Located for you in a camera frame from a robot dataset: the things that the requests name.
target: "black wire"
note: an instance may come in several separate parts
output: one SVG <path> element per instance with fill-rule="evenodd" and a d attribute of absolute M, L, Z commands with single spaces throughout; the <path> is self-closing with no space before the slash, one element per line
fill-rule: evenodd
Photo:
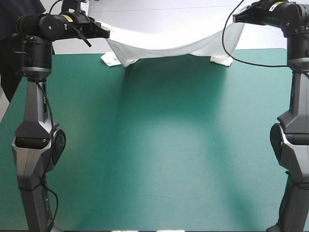
<path fill-rule="evenodd" d="M 51 8 L 50 8 L 50 10 L 49 10 L 49 14 L 52 12 L 53 7 L 54 7 L 58 2 L 60 2 L 60 1 L 62 1 L 62 0 L 57 0 L 57 1 L 54 2 L 54 4 L 51 6 Z"/>
<path fill-rule="evenodd" d="M 57 194 L 54 191 L 52 191 L 50 188 L 48 188 L 46 185 L 43 185 L 43 188 L 45 188 L 47 191 L 51 192 L 56 198 L 56 209 L 55 209 L 55 212 L 54 212 L 52 222 L 50 223 L 50 226 L 49 226 L 49 229 L 51 229 L 54 225 L 54 221 L 55 221 L 55 218 L 57 216 L 58 207 L 59 207 L 59 198 L 58 198 Z"/>
<path fill-rule="evenodd" d="M 226 26 L 227 26 L 227 23 L 230 19 L 230 17 L 232 16 L 232 14 L 235 12 L 235 10 L 237 8 L 239 8 L 239 6 L 244 2 L 245 0 L 242 0 L 236 7 L 235 9 L 230 13 L 230 15 L 228 16 L 226 22 L 225 22 L 225 26 L 224 26 L 224 29 L 223 29 L 223 33 L 222 33 L 222 46 L 223 46 L 223 49 L 224 51 L 234 60 L 238 61 L 238 62 L 241 62 L 241 63 L 244 63 L 244 64 L 249 64 L 249 65 L 254 65 L 254 66 L 259 66 L 259 67 L 267 67 L 267 68 L 291 68 L 291 69 L 297 69 L 299 71 L 301 71 L 302 73 L 304 73 L 304 71 L 300 68 L 300 67 L 297 67 L 297 66 L 292 66 L 292 65 L 265 65 L 265 64 L 256 64 L 256 63 L 251 63 L 251 62 L 247 62 L 247 61 L 243 61 L 241 59 L 238 59 L 238 58 L 235 58 L 234 56 L 232 56 L 227 50 L 226 50 L 226 47 L 225 47 L 225 44 L 224 44 L 224 35 L 225 35 L 225 30 L 226 30 Z"/>

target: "person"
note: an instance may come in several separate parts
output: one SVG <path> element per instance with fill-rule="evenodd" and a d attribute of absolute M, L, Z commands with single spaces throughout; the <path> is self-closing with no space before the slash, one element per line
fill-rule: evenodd
<path fill-rule="evenodd" d="M 40 0 L 0 0 L 0 103 L 1 98 L 11 102 L 13 95 L 21 80 L 16 72 L 22 68 L 22 55 L 13 52 L 22 50 L 21 38 L 12 44 L 10 36 L 16 32 L 18 19 L 23 15 L 35 15 L 45 12 Z M 1 116 L 7 106 L 0 105 Z"/>

